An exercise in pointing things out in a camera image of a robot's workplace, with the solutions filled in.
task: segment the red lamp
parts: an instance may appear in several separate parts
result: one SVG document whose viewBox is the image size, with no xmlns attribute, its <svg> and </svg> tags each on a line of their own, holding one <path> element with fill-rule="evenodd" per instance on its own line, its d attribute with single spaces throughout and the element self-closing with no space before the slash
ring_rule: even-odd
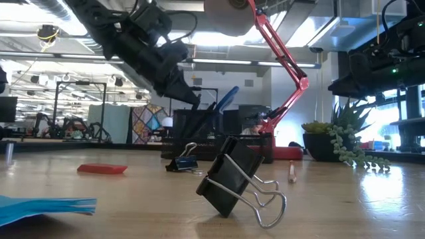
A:
<svg viewBox="0 0 425 239">
<path fill-rule="evenodd" d="M 256 8 L 254 0 L 205 0 L 204 9 L 215 28 L 225 35 L 242 36 L 255 25 L 277 56 L 276 60 L 288 71 L 296 85 L 296 90 L 275 111 L 277 113 L 272 118 L 262 122 L 261 132 L 272 134 L 274 159 L 302 159 L 302 150 L 299 148 L 276 147 L 274 129 L 308 88 L 307 75 L 296 64 L 267 16 L 261 9 Z"/>
</svg>

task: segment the blue paper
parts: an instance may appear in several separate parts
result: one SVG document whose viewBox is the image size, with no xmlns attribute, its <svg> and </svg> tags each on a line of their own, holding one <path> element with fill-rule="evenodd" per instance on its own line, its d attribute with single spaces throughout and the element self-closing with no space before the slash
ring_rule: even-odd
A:
<svg viewBox="0 0 425 239">
<path fill-rule="evenodd" d="M 0 226 L 46 213 L 93 214 L 96 199 L 13 199 L 0 195 Z"/>
</svg>

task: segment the desk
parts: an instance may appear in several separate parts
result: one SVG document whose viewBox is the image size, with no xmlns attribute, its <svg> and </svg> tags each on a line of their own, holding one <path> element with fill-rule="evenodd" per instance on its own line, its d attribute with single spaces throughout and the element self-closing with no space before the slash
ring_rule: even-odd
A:
<svg viewBox="0 0 425 239">
<path fill-rule="evenodd" d="M 56 214 L 0 228 L 0 238 L 423 238 L 425 167 L 397 164 L 389 174 L 343 163 L 295 162 L 297 183 L 287 183 L 289 162 L 262 165 L 258 176 L 277 179 L 288 198 L 282 222 L 262 230 L 239 202 L 230 218 L 195 190 L 201 178 L 166 173 L 156 151 L 82 149 L 18 153 L 0 169 L 0 192 L 10 197 L 96 197 L 94 216 Z M 125 175 L 78 174 L 81 163 L 129 166 Z M 199 162 L 202 170 L 211 162 Z M 254 198 L 245 194 L 254 202 Z M 275 217 L 280 202 L 262 211 Z"/>
</svg>

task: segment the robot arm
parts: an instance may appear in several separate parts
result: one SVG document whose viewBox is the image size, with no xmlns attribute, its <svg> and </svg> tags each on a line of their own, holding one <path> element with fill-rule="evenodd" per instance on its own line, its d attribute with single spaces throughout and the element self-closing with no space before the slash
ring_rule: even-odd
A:
<svg viewBox="0 0 425 239">
<path fill-rule="evenodd" d="M 155 1 L 141 1 L 139 9 L 131 15 L 109 10 L 97 0 L 65 1 L 90 36 L 102 45 L 106 59 L 119 56 L 149 80 L 160 96 L 198 103 L 177 66 L 186 59 L 187 47 L 180 40 L 156 47 L 159 37 L 167 39 L 172 22 Z"/>
</svg>

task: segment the red lamp arm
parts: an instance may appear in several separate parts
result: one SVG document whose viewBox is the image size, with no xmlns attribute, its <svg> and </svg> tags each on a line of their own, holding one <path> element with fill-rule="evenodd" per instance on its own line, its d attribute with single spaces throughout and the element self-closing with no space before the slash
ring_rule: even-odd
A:
<svg viewBox="0 0 425 239">
<path fill-rule="evenodd" d="M 264 37 L 264 39 L 266 39 L 266 42 L 277 56 L 278 62 L 282 64 L 286 71 L 288 71 L 288 74 L 291 76 L 296 85 L 295 92 L 292 93 L 292 95 L 277 110 L 277 112 L 281 113 L 273 119 L 269 118 L 267 122 L 263 122 L 263 128 L 261 131 L 265 133 L 274 133 L 274 129 L 277 124 L 282 120 L 288 110 L 295 102 L 297 102 L 299 97 L 301 97 L 304 91 L 308 88 L 309 81 L 305 73 L 297 66 L 295 60 L 292 58 L 290 52 L 285 47 L 285 44 L 282 42 L 277 32 L 273 29 L 273 26 L 270 24 L 267 16 L 258 13 L 257 10 L 255 10 L 255 3 L 253 0 L 248 1 L 250 2 L 251 7 L 254 8 L 256 28 L 261 32 L 261 35 Z"/>
</svg>

